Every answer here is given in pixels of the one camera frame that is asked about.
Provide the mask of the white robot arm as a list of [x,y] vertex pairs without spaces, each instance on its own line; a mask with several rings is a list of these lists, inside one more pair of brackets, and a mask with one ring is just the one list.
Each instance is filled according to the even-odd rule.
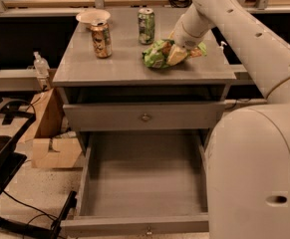
[[192,0],[174,40],[217,27],[266,102],[235,110],[204,154],[210,239],[290,239],[290,45],[237,0]]

